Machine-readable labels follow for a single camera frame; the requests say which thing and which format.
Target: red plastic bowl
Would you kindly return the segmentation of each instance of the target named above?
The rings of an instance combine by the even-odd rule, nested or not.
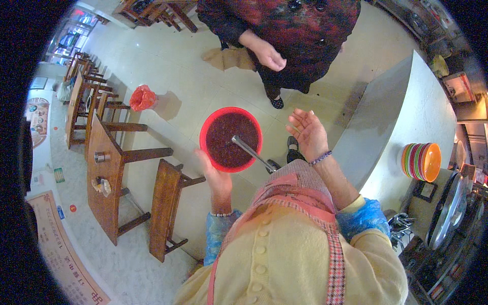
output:
[[[251,122],[253,123],[254,127],[256,128],[256,131],[258,133],[258,149],[256,149],[256,152],[258,154],[261,153],[261,148],[263,146],[263,134],[261,133],[261,127],[259,126],[258,120],[250,114],[249,112],[245,111],[242,108],[238,107],[225,107],[221,108],[214,113],[212,113],[203,123],[202,129],[200,131],[200,149],[203,150],[207,156],[210,158],[210,162],[212,162],[212,165],[219,171],[226,172],[226,173],[237,173],[240,171],[245,170],[246,168],[250,167],[256,159],[251,158],[246,164],[239,166],[239,167],[225,167],[222,166],[221,164],[217,163],[215,160],[212,159],[210,154],[208,153],[207,149],[207,132],[208,128],[210,125],[220,116],[228,113],[237,113],[237,114],[242,114],[246,118],[250,119]]]

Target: orange bowl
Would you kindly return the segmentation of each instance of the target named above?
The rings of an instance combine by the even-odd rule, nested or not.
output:
[[[422,170],[427,182],[434,181],[439,175],[441,170],[441,149],[436,143],[431,144],[425,151],[424,164],[422,164]]]

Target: stack of colorful plates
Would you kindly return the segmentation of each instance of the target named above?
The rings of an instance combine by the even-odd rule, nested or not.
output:
[[[411,178],[432,182],[439,175],[441,159],[441,149],[436,143],[412,143],[403,148],[400,167]]]

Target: pink apron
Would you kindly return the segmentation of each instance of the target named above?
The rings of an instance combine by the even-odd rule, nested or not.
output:
[[[258,191],[251,207],[233,224],[222,242],[221,250],[212,266],[208,285],[207,305],[214,304],[215,273],[220,254],[234,240],[239,228],[247,222],[259,206],[277,204],[307,215],[326,234],[329,243],[330,265],[326,304],[342,304],[346,284],[344,255],[335,222],[335,208],[330,194],[312,188],[298,187],[297,174],[277,178]]]

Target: metal ladle handle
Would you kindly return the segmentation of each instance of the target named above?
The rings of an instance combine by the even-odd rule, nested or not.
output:
[[[239,136],[233,136],[232,142],[237,144],[240,148],[245,150],[249,155],[253,156],[255,159],[261,161],[266,166],[266,168],[269,169],[270,171],[272,172],[276,171],[275,168],[273,168],[271,165],[269,165],[268,162],[263,160],[251,147],[249,147],[249,145],[247,145],[244,141],[242,141],[241,138],[239,138]]]

